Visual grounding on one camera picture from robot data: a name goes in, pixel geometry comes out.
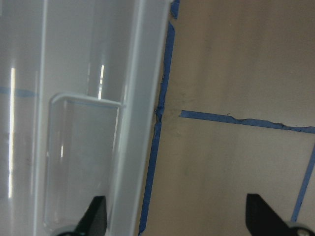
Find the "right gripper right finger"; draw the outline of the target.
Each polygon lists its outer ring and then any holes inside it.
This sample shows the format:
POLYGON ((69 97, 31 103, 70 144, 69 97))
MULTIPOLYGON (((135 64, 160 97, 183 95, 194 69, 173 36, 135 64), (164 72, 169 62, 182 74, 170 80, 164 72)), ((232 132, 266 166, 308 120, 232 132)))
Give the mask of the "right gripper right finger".
POLYGON ((252 236, 295 235, 259 194, 247 194, 246 227, 252 236))

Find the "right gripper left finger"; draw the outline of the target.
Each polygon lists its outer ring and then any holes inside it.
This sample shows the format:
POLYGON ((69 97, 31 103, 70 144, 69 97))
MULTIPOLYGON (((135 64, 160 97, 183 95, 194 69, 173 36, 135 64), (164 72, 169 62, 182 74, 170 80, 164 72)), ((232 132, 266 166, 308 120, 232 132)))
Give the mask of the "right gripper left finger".
POLYGON ((95 196, 77 224, 75 236, 104 236, 107 229, 106 197, 95 196))

